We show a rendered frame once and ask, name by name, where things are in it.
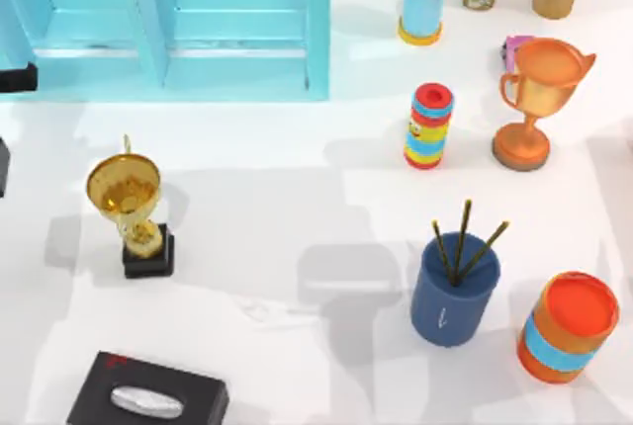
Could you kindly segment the orange copper trophy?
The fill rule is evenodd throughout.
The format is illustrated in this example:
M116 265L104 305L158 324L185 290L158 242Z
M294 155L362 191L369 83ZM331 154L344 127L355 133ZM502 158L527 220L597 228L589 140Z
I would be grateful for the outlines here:
M546 163L550 140L536 122L568 103L595 60L594 53L552 38L534 38L516 50L514 69L500 78L499 92L524 120L504 125L493 138L493 154L503 166L527 172Z

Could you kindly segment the black tissue box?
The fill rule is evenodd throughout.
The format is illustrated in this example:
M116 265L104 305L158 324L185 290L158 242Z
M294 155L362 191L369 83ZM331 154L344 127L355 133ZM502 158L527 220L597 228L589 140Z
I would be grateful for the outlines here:
M66 425L223 425L228 404L222 380L101 351Z

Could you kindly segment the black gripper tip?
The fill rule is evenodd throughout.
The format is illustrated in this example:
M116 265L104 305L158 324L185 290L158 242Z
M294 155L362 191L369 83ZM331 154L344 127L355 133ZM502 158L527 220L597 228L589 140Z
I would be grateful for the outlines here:
M0 199L2 199L6 193L10 159L11 153L9 147L0 136Z

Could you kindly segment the red striped cartoon can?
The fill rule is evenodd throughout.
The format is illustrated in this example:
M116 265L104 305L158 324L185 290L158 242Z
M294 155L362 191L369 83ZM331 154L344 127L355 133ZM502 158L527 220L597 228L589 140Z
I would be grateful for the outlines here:
M453 93L442 84L424 83L414 91L404 148L410 166L431 169L441 162L453 107Z

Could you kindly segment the orange and blue can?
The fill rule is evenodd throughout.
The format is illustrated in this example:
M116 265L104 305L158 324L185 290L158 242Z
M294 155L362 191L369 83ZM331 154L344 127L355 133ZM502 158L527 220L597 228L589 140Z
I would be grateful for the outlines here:
M590 274L570 271L553 277L527 317L517 357L535 379L569 383L579 376L619 320L611 288Z

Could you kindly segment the dark blue pen cup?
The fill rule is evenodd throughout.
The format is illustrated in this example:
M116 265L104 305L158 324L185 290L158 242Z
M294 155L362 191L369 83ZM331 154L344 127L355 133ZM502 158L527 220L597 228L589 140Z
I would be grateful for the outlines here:
M438 242L424 247L414 287L410 318L416 332L441 347L460 346L475 334L500 277L497 254L489 249L459 286L444 268Z

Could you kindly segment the gold trophy on black base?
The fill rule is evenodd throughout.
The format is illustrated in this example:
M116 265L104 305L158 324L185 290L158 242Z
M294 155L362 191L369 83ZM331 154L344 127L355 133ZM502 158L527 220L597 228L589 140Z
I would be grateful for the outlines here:
M118 229L127 279L173 274L175 237L167 224L150 219L161 198L161 174L151 159L133 152L128 135L123 152L100 161L90 172L86 194Z

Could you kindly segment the pink and purple box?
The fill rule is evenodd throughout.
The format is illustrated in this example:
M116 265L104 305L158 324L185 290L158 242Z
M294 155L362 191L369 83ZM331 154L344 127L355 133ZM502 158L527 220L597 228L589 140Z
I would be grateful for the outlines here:
M532 40L532 36L508 36L501 47L501 59L503 61L505 71L513 72L515 69L514 57L518 48Z

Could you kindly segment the thin dark stick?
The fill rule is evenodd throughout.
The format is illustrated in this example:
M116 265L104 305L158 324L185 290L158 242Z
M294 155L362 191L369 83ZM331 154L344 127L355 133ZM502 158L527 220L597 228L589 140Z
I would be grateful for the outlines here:
M462 258L464 239L467 233L468 223L469 223L470 214L471 214L471 207L472 207L472 200L467 199L465 201L465 205L464 205L464 209L462 213L461 225L460 225L460 230L459 230L456 249L455 249L453 273L451 277L451 284L454 287L456 287L459 283L459 268L460 268L460 263L461 263L461 258Z
M503 221L496 231L491 235L491 237L485 242L485 244L476 252L476 254L470 259L470 261L466 264L465 268L462 269L456 279L456 284L461 284L467 275L474 269L476 264L487 254L489 250L492 249L493 244L497 241L497 239L505 232L505 230L509 227L509 221Z
M447 280L448 280L448 282L451 285L454 286L455 285L455 278L454 278L454 275L453 275L452 267L451 267L450 262L448 260L448 255L447 255L447 252L446 252L446 249L445 249L445 246L444 246L443 235L440 232L438 220L434 219L431 222L431 225L432 225L432 228L433 228L433 231L434 231L434 235L435 235L437 246L438 246L438 251L439 251L440 256L441 256L441 260L442 260L442 263L443 263L443 267L444 267L444 271L445 271Z

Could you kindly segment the light blue rack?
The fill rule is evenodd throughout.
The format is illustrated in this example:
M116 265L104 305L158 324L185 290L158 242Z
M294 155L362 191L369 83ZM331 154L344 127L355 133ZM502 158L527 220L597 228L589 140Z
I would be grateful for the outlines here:
M0 102L324 100L330 0L0 0Z

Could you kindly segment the black block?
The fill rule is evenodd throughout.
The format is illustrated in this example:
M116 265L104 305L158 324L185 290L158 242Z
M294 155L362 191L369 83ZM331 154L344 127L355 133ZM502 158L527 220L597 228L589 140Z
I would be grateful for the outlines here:
M39 87L39 69L29 63L25 68L0 70L0 94L35 92Z

